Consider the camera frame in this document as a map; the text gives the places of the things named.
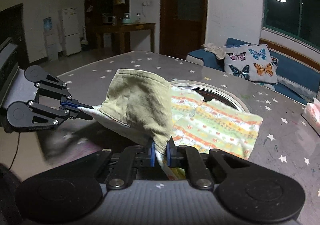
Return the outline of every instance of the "tissue box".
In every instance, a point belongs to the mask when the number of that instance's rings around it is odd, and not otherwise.
[[[320,102],[313,98],[313,103],[308,103],[302,116],[320,135]]]

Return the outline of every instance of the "blue sofa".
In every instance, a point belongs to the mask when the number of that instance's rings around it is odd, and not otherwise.
[[[226,46],[250,44],[241,40],[228,38]],[[279,59],[278,84],[275,85],[277,92],[294,99],[304,105],[313,101],[316,97],[320,84],[320,73],[311,67],[305,66],[297,60],[289,58],[275,51],[270,51],[271,56]],[[192,51],[188,54],[193,58],[203,61],[203,65],[224,72],[224,62],[204,49]]]

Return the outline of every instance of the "orange butterfly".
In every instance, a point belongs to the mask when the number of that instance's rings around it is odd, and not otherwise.
[[[266,68],[263,68],[261,65],[257,64],[257,63],[253,63],[254,67],[257,69],[257,74],[262,76],[263,73],[265,73],[265,75],[269,75],[269,76],[273,76],[273,71],[272,71],[272,65],[271,63],[268,63]]]

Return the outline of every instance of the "cable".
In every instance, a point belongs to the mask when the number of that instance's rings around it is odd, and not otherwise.
[[[142,15],[144,16],[145,20],[147,20],[147,17],[146,17],[146,15],[145,15],[144,12],[143,12],[143,8],[144,8],[144,5],[142,5]]]
[[[16,153],[14,154],[14,157],[13,157],[13,159],[12,159],[12,163],[11,163],[11,165],[10,165],[10,167],[9,167],[9,171],[11,170],[11,167],[13,166],[13,162],[14,162],[15,159],[16,159],[16,156],[17,156],[17,153],[18,153],[18,149],[19,149],[19,143],[20,143],[20,132],[19,132],[19,134],[18,134],[17,150],[16,150]]]

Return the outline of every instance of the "circular hole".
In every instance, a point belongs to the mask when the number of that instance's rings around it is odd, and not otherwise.
[[[238,97],[220,88],[196,81],[173,81],[171,84],[180,89],[192,89],[196,91],[204,97],[205,102],[216,99],[238,111],[249,112],[247,106]]]

